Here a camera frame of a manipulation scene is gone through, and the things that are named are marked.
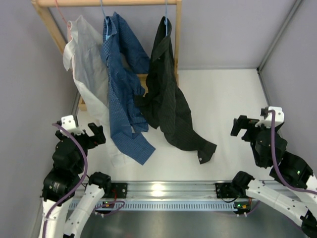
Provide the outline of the black pinstriped shirt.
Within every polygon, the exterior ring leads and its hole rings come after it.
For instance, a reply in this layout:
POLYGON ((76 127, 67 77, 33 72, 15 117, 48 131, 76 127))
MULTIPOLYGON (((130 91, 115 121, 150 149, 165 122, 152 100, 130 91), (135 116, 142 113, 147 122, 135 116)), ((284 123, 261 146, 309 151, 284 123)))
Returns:
POLYGON ((146 78, 147 93, 135 96, 134 104, 147 123, 164 134, 167 142, 183 151, 196 151, 200 164, 211 160, 217 145, 193 129, 188 102, 177 85, 171 42, 172 25, 165 36, 164 17, 156 32, 146 78))

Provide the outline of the light blue wire hanger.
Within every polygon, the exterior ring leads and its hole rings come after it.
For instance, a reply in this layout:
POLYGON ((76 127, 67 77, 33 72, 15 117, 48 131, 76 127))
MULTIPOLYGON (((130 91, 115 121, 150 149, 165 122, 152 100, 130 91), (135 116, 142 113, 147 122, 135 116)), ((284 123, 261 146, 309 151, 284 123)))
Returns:
POLYGON ((164 25, 165 25, 165 36, 167 37, 169 35, 169 30, 170 30, 170 20, 168 18, 168 0, 164 1, 164 9, 165 9, 165 14, 164 14, 164 25))

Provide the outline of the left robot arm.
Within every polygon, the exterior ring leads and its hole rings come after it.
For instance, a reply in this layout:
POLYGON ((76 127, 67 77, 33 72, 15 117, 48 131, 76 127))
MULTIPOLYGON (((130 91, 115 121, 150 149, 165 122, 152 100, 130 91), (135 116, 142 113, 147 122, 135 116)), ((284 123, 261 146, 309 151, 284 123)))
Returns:
POLYGON ((88 169, 88 151, 104 144, 102 126, 88 125, 89 136, 78 127, 66 129, 62 122, 55 124, 59 143, 53 153, 53 168, 45 177, 42 190, 41 238, 78 238, 101 198, 112 192, 111 177, 101 172, 89 176, 84 195, 68 217, 75 191, 82 184, 88 169))

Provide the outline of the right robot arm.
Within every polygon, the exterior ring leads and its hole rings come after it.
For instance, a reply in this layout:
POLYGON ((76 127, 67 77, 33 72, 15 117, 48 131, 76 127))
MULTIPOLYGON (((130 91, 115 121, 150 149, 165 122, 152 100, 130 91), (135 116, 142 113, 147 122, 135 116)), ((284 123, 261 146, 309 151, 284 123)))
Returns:
POLYGON ((245 130, 242 140, 249 142, 260 168, 270 168, 269 175, 287 187, 299 200, 291 199, 267 187, 247 172, 239 171, 231 181, 230 190, 241 198, 254 198, 292 220, 310 238, 317 236, 317 177, 301 157, 287 151, 287 141, 279 134, 284 125, 281 108, 262 113, 262 120, 240 115, 234 119, 231 136, 245 130))

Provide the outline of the blue checkered shirt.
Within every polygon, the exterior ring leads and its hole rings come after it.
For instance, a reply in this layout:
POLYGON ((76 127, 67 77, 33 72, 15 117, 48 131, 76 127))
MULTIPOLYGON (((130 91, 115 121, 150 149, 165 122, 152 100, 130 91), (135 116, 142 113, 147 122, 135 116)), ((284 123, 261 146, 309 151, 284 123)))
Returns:
POLYGON ((145 93, 138 74, 148 73, 150 59, 124 18, 116 12, 108 18, 110 38, 103 38, 101 59, 108 71, 110 136, 120 152, 143 165, 155 148, 142 135, 149 126, 134 96, 145 93))

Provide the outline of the white shirt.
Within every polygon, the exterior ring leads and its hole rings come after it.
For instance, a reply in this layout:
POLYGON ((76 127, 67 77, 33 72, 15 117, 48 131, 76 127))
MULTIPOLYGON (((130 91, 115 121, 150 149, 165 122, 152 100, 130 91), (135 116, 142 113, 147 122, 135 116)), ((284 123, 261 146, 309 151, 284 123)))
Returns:
POLYGON ((101 59, 102 35, 83 16, 68 21, 69 42, 63 52, 63 65, 72 69, 74 83, 89 115, 101 123, 106 136, 106 158, 114 167, 123 167, 133 159, 119 151, 110 137, 108 71, 101 59))

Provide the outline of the blue hanger under blue shirt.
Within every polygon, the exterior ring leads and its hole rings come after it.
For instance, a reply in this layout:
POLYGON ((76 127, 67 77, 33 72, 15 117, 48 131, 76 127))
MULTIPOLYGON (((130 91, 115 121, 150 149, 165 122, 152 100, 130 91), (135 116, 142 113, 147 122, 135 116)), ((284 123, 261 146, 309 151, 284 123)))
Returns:
POLYGON ((108 40, 110 38, 109 35, 109 18, 105 13, 104 7, 103 7, 103 0, 100 0, 101 10, 104 16, 104 40, 108 40))

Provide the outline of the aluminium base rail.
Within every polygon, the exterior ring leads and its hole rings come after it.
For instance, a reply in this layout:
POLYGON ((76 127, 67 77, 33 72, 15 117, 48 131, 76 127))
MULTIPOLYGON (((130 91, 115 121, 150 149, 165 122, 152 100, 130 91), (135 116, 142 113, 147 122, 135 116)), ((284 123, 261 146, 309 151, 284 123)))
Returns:
POLYGON ((215 200, 217 183, 224 181, 113 182, 108 198, 127 200, 215 200))

